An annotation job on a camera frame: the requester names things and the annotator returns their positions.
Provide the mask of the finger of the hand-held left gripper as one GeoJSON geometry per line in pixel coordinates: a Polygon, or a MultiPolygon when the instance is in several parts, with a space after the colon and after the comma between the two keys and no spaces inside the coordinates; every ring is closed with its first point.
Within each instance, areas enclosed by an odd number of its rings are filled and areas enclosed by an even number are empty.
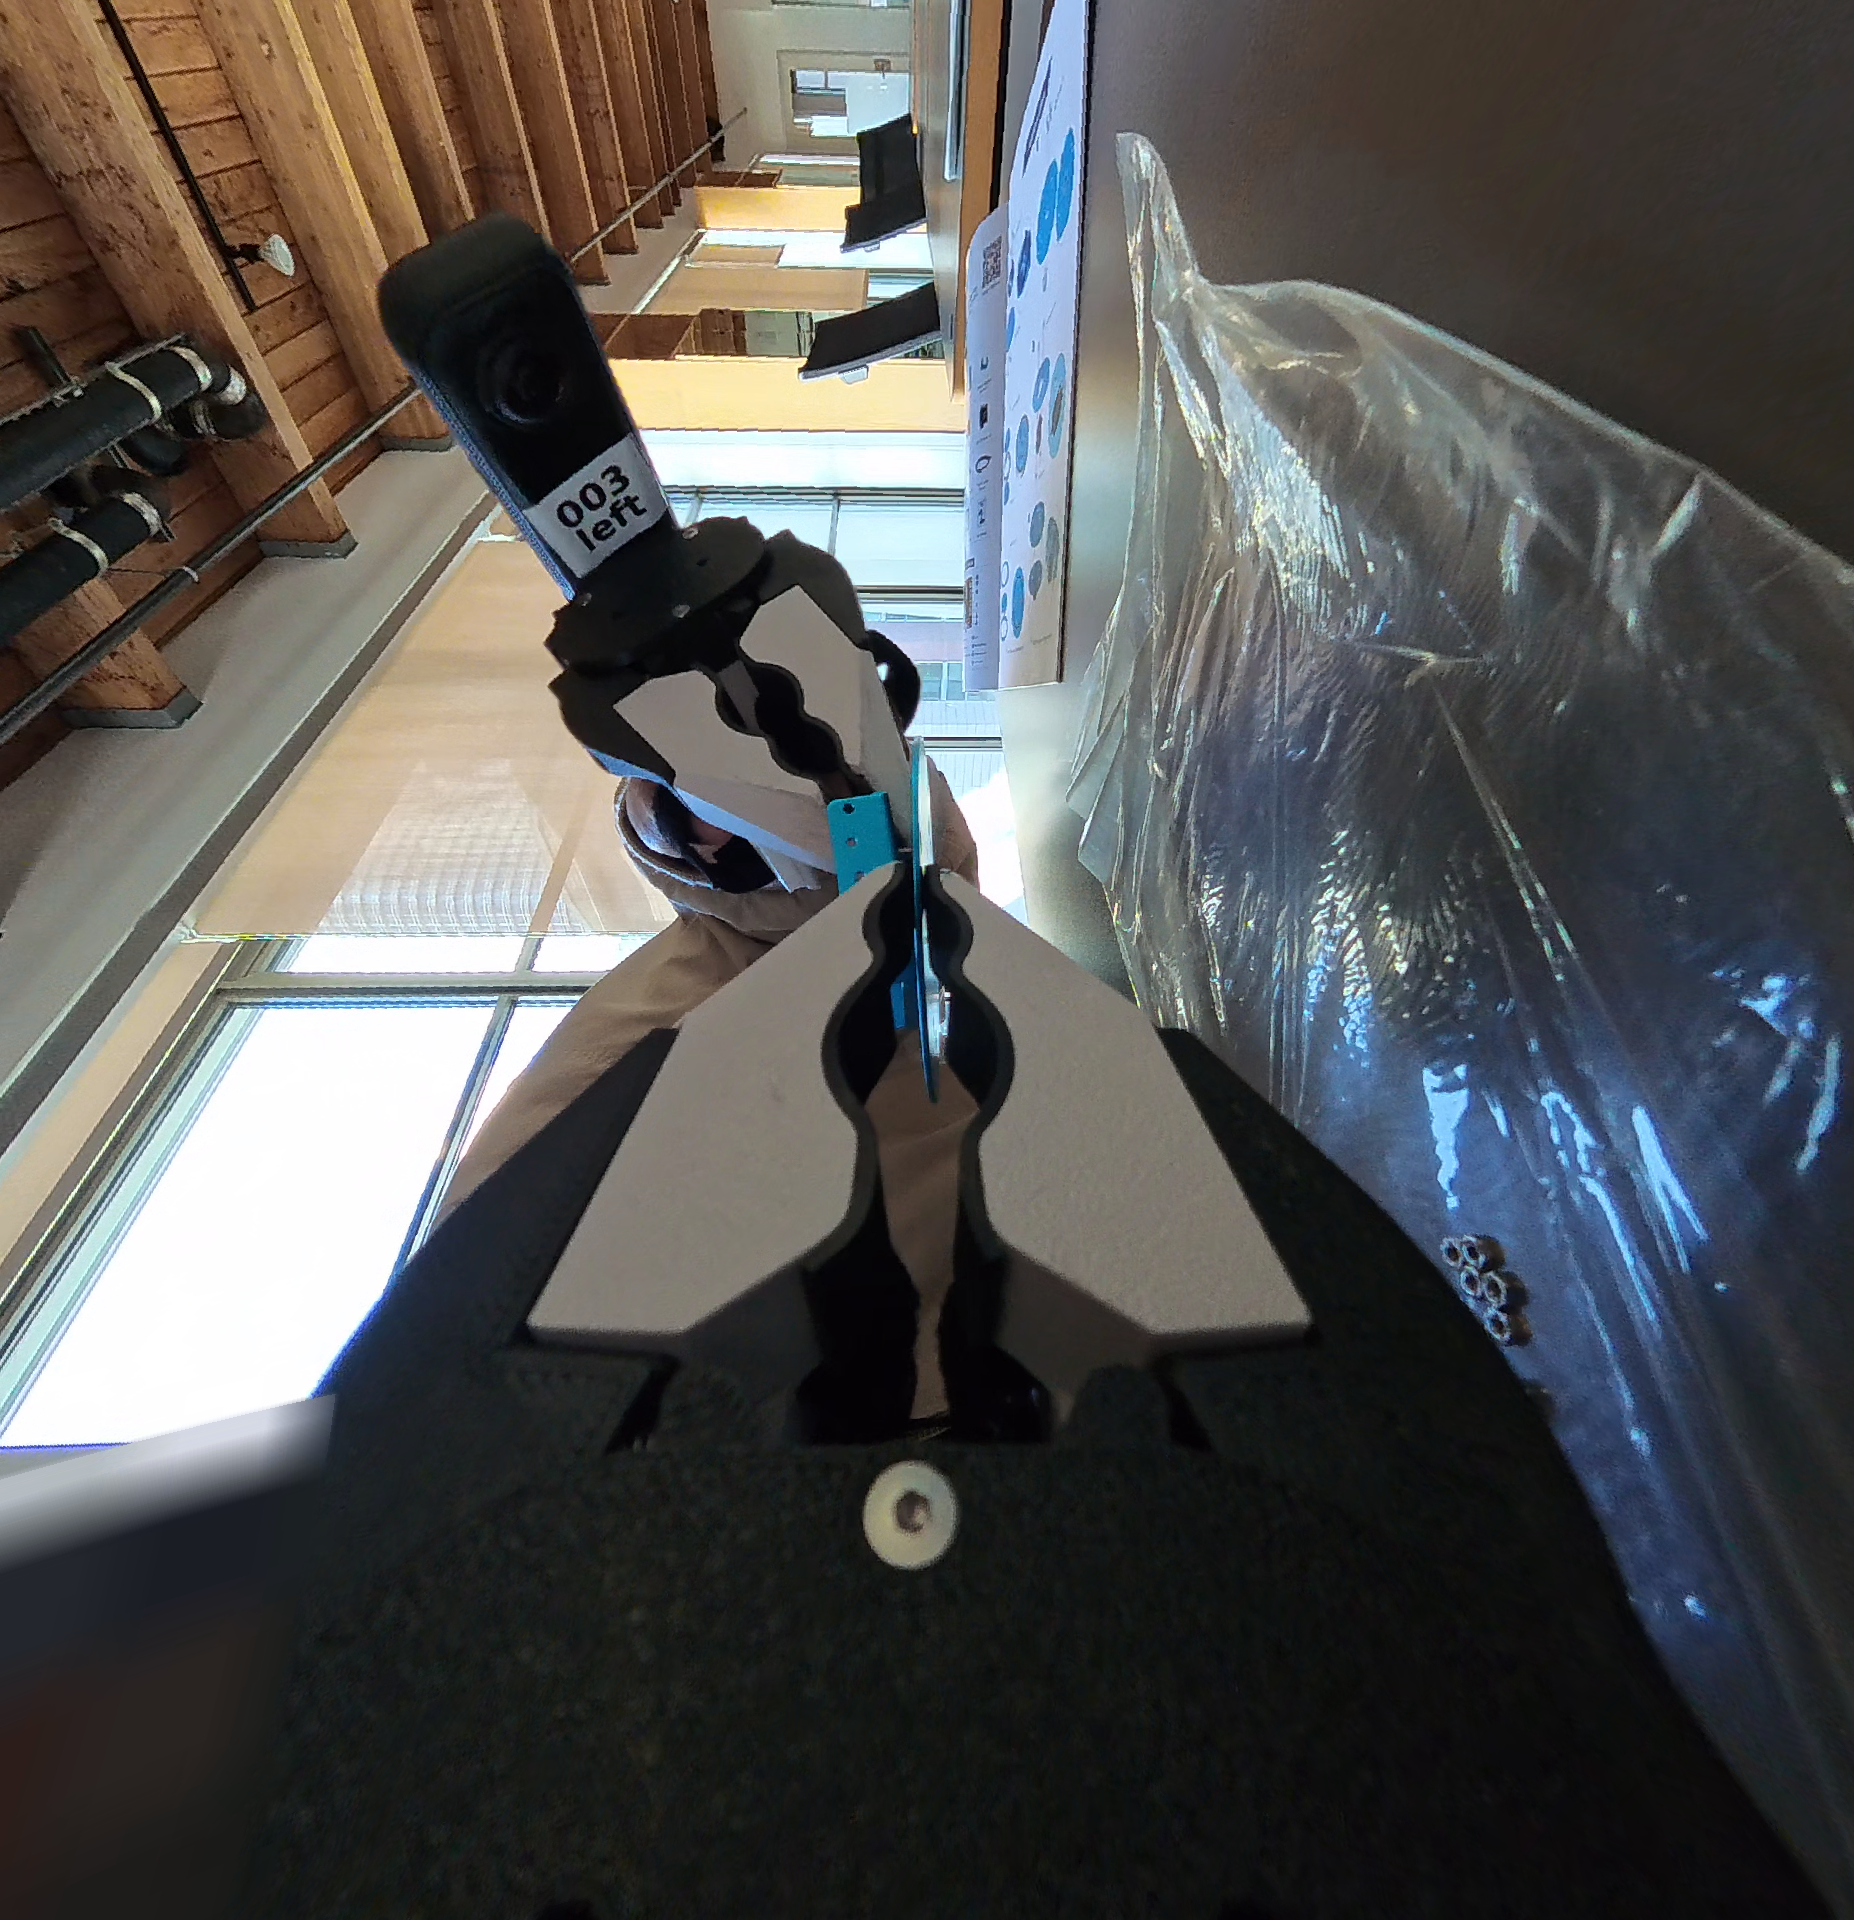
{"type": "Polygon", "coordinates": [[[807,587],[753,609],[737,657],[753,680],[753,726],[781,766],[827,796],[904,786],[904,738],[878,661],[807,587]]]}
{"type": "Polygon", "coordinates": [[[634,739],[614,752],[683,796],[812,796],[812,779],[781,766],[763,738],[721,717],[715,684],[704,672],[648,678],[613,701],[613,716],[634,739]]]}

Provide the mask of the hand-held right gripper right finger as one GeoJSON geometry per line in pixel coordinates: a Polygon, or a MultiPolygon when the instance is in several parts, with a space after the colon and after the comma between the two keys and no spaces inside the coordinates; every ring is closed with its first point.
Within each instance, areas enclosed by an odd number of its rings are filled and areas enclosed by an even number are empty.
{"type": "Polygon", "coordinates": [[[1078,1387],[1308,1330],[1161,1031],[958,874],[922,885],[944,1062],[976,1100],[945,1333],[1078,1387]]]}

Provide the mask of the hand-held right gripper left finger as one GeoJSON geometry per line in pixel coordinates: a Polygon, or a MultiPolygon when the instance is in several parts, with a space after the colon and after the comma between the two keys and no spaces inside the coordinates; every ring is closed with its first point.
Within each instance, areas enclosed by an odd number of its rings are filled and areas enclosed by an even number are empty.
{"type": "Polygon", "coordinates": [[[862,878],[689,1013],[529,1312],[537,1338],[804,1378],[804,1264],[865,1219],[867,1128],[824,1064],[829,1023],[879,981],[862,878]]]}

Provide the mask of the blue perforated mounting bracket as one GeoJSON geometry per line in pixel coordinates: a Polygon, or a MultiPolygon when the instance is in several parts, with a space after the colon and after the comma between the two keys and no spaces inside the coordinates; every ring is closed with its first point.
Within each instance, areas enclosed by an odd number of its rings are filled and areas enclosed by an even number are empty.
{"type": "Polygon", "coordinates": [[[909,869],[912,851],[894,826],[887,791],[830,799],[824,808],[836,889],[845,898],[867,874],[898,866],[909,869]]]}

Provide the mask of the blue round metal plate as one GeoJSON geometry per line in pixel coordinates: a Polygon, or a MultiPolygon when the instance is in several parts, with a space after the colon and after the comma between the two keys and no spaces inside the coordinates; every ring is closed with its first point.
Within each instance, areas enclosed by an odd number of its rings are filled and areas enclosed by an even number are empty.
{"type": "Polygon", "coordinates": [[[948,1036],[948,993],[939,981],[932,956],[927,918],[927,874],[937,866],[932,812],[932,758],[915,739],[909,745],[909,878],[912,878],[912,959],[904,971],[904,998],[918,1042],[922,1085],[928,1100],[939,1097],[939,1064],[948,1036]]]}

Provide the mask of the person's left hand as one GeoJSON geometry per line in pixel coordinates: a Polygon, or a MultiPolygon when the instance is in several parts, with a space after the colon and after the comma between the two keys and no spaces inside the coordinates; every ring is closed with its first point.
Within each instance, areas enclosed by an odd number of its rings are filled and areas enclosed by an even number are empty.
{"type": "Polygon", "coordinates": [[[682,917],[732,918],[742,901],[785,893],[748,837],[714,828],[659,781],[624,779],[614,826],[629,861],[682,917]]]}

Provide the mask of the small white printed sheet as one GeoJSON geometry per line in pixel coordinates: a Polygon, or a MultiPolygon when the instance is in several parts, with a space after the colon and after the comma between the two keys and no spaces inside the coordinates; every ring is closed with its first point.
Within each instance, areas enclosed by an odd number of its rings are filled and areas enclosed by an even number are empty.
{"type": "Polygon", "coordinates": [[[992,207],[963,255],[963,689],[968,696],[1001,684],[1002,613],[1002,390],[1004,390],[1004,248],[1008,216],[992,207]]]}

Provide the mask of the cluster of small metal nuts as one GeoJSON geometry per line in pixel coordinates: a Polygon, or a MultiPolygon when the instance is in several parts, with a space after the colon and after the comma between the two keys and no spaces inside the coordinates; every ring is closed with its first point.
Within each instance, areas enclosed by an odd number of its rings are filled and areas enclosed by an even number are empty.
{"type": "Polygon", "coordinates": [[[1451,1273],[1451,1281],[1492,1340],[1523,1345],[1533,1335],[1524,1316],[1527,1287],[1507,1264],[1497,1238],[1474,1233],[1443,1235],[1438,1256],[1451,1273]]]}

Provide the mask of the white instruction sheet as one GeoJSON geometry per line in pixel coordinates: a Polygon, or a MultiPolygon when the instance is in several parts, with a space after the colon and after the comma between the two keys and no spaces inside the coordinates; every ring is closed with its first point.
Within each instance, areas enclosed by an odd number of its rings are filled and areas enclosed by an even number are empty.
{"type": "Polygon", "coordinates": [[[1002,685],[1062,678],[1083,238],[1088,5],[1056,2],[1010,150],[1001,487],[1002,685]]]}

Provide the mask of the large glass window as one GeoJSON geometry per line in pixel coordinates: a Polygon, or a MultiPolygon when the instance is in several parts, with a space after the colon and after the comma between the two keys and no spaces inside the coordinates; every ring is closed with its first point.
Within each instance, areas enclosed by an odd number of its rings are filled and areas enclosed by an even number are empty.
{"type": "Polygon", "coordinates": [[[259,942],[210,976],[0,1301],[0,1443],[304,1398],[574,1004],[540,936],[259,942]]]}

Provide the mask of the clear plastic bag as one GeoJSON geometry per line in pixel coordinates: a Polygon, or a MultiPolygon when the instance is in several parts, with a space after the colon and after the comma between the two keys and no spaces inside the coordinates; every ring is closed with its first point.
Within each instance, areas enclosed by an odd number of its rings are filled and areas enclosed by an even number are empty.
{"type": "Polygon", "coordinates": [[[1854,1915],[1854,568],[1116,136],[1126,578],[1073,766],[1143,1003],[1426,1251],[1854,1915]]]}

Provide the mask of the black insulated pipe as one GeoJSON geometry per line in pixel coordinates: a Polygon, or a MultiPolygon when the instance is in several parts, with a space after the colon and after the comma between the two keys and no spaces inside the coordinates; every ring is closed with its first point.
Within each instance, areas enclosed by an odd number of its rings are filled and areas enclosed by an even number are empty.
{"type": "Polygon", "coordinates": [[[266,403],[237,363],[184,336],[137,347],[0,421],[0,514],[139,429],[228,441],[266,421],[266,403]]]}
{"type": "Polygon", "coordinates": [[[0,652],[41,613],[56,607],[79,586],[96,580],[167,525],[167,487],[141,478],[123,492],[107,492],[48,532],[0,568],[0,652]]]}

